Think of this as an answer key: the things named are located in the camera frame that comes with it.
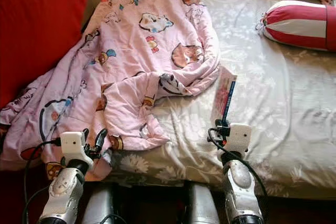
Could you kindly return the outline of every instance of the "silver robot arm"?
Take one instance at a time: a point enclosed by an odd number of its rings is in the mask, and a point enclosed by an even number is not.
[[[251,138],[251,127],[244,124],[217,125],[211,132],[217,143],[224,142],[224,150],[244,158]],[[264,224],[258,200],[254,193],[255,180],[249,169],[232,155],[218,150],[223,163],[225,209],[230,224]]]
[[[67,167],[50,184],[49,199],[39,224],[73,224],[76,221],[78,202],[83,194],[86,172],[92,168],[93,159],[100,157],[107,130],[103,129],[96,138],[94,147],[86,144],[88,130],[64,132],[60,135],[61,148]]]

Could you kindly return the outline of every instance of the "red and white striped pillow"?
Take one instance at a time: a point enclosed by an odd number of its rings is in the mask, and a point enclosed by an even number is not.
[[[264,35],[277,42],[336,51],[336,7],[285,0],[262,19]]]

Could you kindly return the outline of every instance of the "pink blanket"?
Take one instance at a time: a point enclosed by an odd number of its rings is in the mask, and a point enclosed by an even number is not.
[[[1,170],[23,168],[34,146],[64,131],[89,128],[92,144],[105,127],[103,158],[88,175],[103,179],[112,150],[169,141],[151,114],[155,100],[198,95],[217,78],[218,40],[201,0],[104,1],[97,29],[0,111]],[[51,145],[40,154],[53,167],[62,158]]]

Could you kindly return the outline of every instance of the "dark floor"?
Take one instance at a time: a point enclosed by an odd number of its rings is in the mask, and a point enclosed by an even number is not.
[[[43,166],[33,168],[28,175],[28,191],[32,195],[47,185]],[[23,209],[23,172],[0,173],[0,223],[21,223]],[[85,184],[85,196],[80,208],[84,209],[95,183]],[[30,223],[36,223],[47,201],[47,191],[39,195],[29,209]],[[173,224],[183,219],[185,191],[183,188],[118,187],[116,194],[120,214],[128,224]],[[227,224],[223,194],[213,193],[222,224]],[[336,201],[270,198],[269,223],[336,223]]]

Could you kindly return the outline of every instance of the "black cable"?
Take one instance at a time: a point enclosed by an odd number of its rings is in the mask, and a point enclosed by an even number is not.
[[[215,128],[210,128],[208,130],[208,136],[209,136],[209,139],[211,142],[213,142],[217,148],[219,148],[220,150],[222,150],[223,152],[231,155],[234,159],[236,160],[239,160],[241,163],[243,163],[247,168],[248,170],[253,174],[253,176],[257,179],[259,185],[261,186],[261,190],[262,190],[262,193],[265,197],[265,201],[266,201],[266,204],[265,204],[265,217],[264,217],[264,221],[265,223],[267,223],[267,219],[268,219],[268,195],[267,195],[267,192],[266,192],[266,188],[263,184],[263,182],[261,181],[260,177],[258,176],[258,174],[254,171],[254,169],[246,162],[244,161],[243,159],[241,159],[239,156],[237,156],[236,154],[224,149],[222,146],[220,146],[214,139],[213,137],[211,136],[211,131],[215,131],[215,132],[218,132],[218,129],[215,129]]]
[[[31,197],[30,199],[27,201],[26,205],[25,205],[25,208],[23,209],[23,212],[22,212],[22,224],[26,224],[26,223],[29,223],[29,220],[26,219],[26,216],[27,216],[27,213],[28,213],[28,206],[30,204],[30,202],[39,194],[41,193],[42,191],[48,189],[49,186],[46,186],[42,189],[40,189],[39,191],[35,192]]]
[[[56,140],[51,140],[51,141],[46,141],[46,142],[42,142],[40,143],[39,145],[37,145],[35,147],[35,149],[33,150],[33,152],[31,153],[28,161],[27,161],[27,164],[26,164],[26,167],[25,167],[25,173],[24,173],[24,177],[23,177],[23,192],[24,192],[24,199],[25,199],[25,204],[27,204],[27,174],[28,174],[28,170],[29,170],[29,166],[30,166],[30,163],[32,162],[33,160],[33,157],[35,156],[35,153],[44,145],[46,144],[56,144],[58,146],[60,146],[60,139],[56,139]],[[28,223],[28,211],[26,212],[26,223]]]
[[[115,218],[121,220],[124,224],[127,224],[127,222],[126,222],[121,216],[116,215],[116,214],[106,215],[106,216],[104,217],[104,219],[103,219],[101,222],[99,222],[99,224],[104,224],[105,221],[106,221],[108,218],[112,218],[112,217],[115,217]]]

